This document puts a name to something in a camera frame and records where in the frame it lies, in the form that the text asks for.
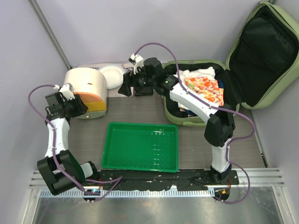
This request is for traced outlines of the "green hard-shell suitcase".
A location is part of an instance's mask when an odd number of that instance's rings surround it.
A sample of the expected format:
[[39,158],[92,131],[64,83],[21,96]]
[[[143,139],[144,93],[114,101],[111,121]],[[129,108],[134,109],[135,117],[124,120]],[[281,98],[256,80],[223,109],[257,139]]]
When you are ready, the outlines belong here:
[[251,12],[225,63],[215,60],[170,61],[177,70],[214,68],[224,86],[224,99],[233,109],[262,109],[299,76],[299,24],[282,7],[261,1]]

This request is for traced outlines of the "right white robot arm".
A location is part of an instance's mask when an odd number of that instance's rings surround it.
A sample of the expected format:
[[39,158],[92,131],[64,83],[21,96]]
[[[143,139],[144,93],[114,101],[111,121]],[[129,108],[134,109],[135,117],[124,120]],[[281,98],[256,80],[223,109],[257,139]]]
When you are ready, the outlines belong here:
[[196,95],[179,77],[168,75],[161,62],[155,58],[143,59],[132,54],[129,61],[134,69],[123,75],[119,94],[131,96],[131,88],[150,87],[161,96],[184,104],[206,124],[204,137],[212,147],[211,179],[216,184],[224,183],[232,168],[228,161],[228,143],[233,137],[235,122],[230,106],[218,106]]

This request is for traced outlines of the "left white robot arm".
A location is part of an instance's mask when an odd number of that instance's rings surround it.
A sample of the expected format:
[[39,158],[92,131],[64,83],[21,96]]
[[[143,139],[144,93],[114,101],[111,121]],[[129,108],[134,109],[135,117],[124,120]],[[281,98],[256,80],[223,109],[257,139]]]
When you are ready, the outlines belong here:
[[45,124],[49,131],[49,144],[45,158],[37,162],[37,168],[48,189],[56,196],[85,183],[95,186],[100,179],[95,165],[91,161],[79,164],[68,146],[70,120],[84,115],[87,106],[78,94],[73,99],[67,99],[56,92],[45,98],[48,103]]

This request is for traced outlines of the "floral orange cloth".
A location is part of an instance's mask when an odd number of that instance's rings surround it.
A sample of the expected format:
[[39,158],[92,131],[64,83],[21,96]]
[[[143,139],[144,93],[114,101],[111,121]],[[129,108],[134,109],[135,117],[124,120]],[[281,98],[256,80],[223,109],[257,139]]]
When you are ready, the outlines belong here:
[[218,81],[209,76],[186,77],[186,86],[199,96],[218,104],[224,105],[224,89],[218,86]]

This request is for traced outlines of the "white garment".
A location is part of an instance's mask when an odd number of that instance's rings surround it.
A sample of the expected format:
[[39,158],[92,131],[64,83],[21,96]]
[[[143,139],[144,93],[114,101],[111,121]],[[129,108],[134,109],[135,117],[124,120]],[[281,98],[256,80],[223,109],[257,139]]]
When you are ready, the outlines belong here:
[[180,78],[195,78],[195,77],[208,77],[211,80],[214,80],[215,78],[215,70],[213,67],[209,67],[207,69],[198,69],[195,71],[189,71],[189,70],[179,70]]

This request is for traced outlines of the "cream round drawer cabinet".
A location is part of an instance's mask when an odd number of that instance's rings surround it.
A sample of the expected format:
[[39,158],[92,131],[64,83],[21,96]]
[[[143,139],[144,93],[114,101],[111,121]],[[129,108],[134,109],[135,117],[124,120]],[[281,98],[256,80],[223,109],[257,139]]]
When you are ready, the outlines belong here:
[[105,115],[107,111],[107,81],[104,75],[93,68],[74,68],[69,70],[64,83],[72,85],[72,92],[78,94],[88,107],[79,119],[95,119]]

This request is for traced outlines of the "green plastic tray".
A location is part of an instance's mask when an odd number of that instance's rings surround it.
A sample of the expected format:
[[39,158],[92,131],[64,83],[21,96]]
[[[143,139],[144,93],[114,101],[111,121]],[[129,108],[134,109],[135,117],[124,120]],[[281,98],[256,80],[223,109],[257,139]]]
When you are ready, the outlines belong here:
[[177,126],[109,123],[101,166],[106,169],[176,173]]

